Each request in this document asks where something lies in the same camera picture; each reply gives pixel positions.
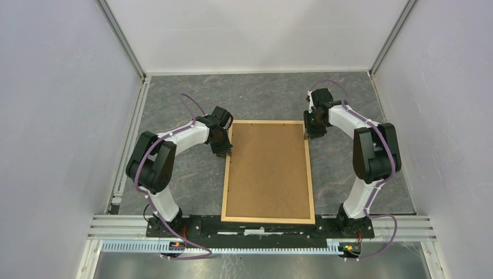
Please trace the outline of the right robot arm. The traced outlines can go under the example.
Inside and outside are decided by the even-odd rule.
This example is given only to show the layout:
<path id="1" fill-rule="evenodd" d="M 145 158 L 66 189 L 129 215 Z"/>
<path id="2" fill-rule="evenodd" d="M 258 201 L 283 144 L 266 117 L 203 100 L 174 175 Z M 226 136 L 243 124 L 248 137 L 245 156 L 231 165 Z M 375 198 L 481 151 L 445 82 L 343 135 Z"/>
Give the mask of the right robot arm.
<path id="1" fill-rule="evenodd" d="M 339 235 L 351 237 L 367 227 L 369 209 L 376 195 L 401 169 L 396 129 L 391 123 L 378 123 L 362 116 L 343 100 L 334 100 L 326 88 L 309 91 L 306 100 L 309 104 L 303 113 L 306 138 L 323 137 L 329 127 L 336 127 L 353 140 L 352 165 L 356 179 L 335 222 Z"/>

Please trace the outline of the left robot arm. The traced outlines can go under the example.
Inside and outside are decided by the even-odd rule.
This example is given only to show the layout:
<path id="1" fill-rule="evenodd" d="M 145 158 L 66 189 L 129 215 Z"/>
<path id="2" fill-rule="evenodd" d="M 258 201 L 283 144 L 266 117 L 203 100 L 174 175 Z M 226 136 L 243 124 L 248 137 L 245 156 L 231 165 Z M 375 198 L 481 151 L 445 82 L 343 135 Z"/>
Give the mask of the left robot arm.
<path id="1" fill-rule="evenodd" d="M 126 175 L 138 192 L 143 193 L 161 219 L 160 229 L 169 237 L 181 233 L 183 222 L 177 216 L 181 209 L 174 201 L 168 185 L 172 178 L 174 161 L 178 154 L 199 144 L 209 145 L 216 156 L 226 157 L 233 145 L 228 130 L 232 114 L 219 106 L 209 115 L 193 118 L 173 131 L 155 134 L 143 132 L 126 166 Z"/>

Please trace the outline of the brown backing board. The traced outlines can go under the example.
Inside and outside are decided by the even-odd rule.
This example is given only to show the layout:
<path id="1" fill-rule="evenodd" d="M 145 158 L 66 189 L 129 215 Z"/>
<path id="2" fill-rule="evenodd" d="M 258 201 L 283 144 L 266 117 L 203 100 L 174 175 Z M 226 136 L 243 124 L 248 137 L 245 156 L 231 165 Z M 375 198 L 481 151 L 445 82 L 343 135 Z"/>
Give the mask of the brown backing board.
<path id="1" fill-rule="evenodd" d="M 309 143 L 302 121 L 236 120 L 221 220 L 314 224 Z"/>

